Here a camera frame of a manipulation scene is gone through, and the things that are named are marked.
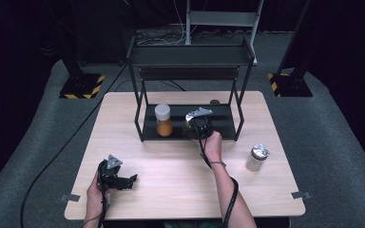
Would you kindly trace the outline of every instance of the silver can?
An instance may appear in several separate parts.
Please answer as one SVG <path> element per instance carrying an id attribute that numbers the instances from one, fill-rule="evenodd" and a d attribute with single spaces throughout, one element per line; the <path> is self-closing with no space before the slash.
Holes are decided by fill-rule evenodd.
<path id="1" fill-rule="evenodd" d="M 263 144 L 256 144 L 245 162 L 245 167 L 251 172 L 258 172 L 269 156 L 269 149 Z"/>

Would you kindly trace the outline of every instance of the orange jar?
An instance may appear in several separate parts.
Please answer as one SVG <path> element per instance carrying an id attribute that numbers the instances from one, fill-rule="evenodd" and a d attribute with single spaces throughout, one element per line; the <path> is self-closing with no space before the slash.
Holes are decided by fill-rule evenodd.
<path id="1" fill-rule="evenodd" d="M 173 124 L 170 119 L 170 106 L 167 104 L 158 104 L 155 107 L 157 119 L 157 132 L 160 136 L 167 137 L 173 133 Z"/>

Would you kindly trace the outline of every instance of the wooden table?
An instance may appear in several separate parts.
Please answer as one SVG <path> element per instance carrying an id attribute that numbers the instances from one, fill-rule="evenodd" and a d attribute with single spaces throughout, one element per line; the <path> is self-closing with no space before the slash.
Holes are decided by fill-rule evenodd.
<path id="1" fill-rule="evenodd" d="M 229 92 L 148 92 L 147 95 L 152 104 L 200 105 L 213 99 L 227 103 Z M 220 218 L 215 180 L 197 144 L 141 142 L 134 124 L 136 108 L 132 92 L 106 94 L 72 189 L 72 194 L 81 197 L 77 202 L 67 203 L 65 217 L 85 217 L 86 190 L 98 164 L 112 154 L 123 162 L 120 177 L 138 174 L 138 179 L 132 189 L 114 194 L 106 219 Z M 262 94 L 246 91 L 241 108 L 245 122 L 239 140 L 223 141 L 222 157 L 230 176 L 238 181 L 253 216 L 304 214 L 302 199 L 291 196 L 298 187 Z M 232 112 L 237 123 L 235 104 Z M 246 169 L 245 161 L 256 143 L 267 145 L 271 154 L 260 171 L 252 173 Z"/>

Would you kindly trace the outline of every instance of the person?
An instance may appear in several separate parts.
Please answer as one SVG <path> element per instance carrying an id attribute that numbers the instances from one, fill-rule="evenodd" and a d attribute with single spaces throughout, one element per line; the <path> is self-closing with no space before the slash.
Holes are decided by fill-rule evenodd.
<path id="1" fill-rule="evenodd" d="M 221 158 L 221 139 L 221 133 L 214 131 L 209 138 L 202 140 L 202 144 L 204 144 L 204 152 L 207 159 L 209 160 L 215 177 L 219 205 L 221 209 L 221 217 L 224 219 L 230 204 L 231 197 L 233 195 L 234 183 L 230 178 Z M 99 225 L 99 219 L 102 213 L 102 193 L 97 185 L 97 176 L 98 174 L 96 172 L 91 185 L 86 191 L 87 205 L 84 228 L 97 228 Z M 115 189 L 110 189 L 108 193 L 112 194 L 114 191 Z M 257 227 L 240 191 L 237 194 L 236 202 L 228 221 L 228 227 Z"/>

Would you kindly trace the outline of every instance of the yellow and black hazard tape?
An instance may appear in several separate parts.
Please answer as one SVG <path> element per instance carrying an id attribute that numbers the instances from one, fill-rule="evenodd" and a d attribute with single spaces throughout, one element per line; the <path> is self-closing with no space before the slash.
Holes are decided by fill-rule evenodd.
<path id="1" fill-rule="evenodd" d="M 280 74 L 279 76 L 290 76 L 290 74 L 284 73 Z M 281 97 L 281 94 L 279 92 L 279 86 L 277 83 L 277 75 L 273 73 L 268 73 L 269 83 L 271 83 L 272 91 L 274 91 L 274 94 L 276 97 Z"/>
<path id="2" fill-rule="evenodd" d="M 95 98 L 97 96 L 97 93 L 99 93 L 100 88 L 102 87 L 103 80 L 105 79 L 105 75 L 102 75 L 97 80 L 96 86 L 91 90 L 89 93 L 64 93 L 60 95 L 60 98 L 66 98 L 66 99 L 91 99 Z"/>

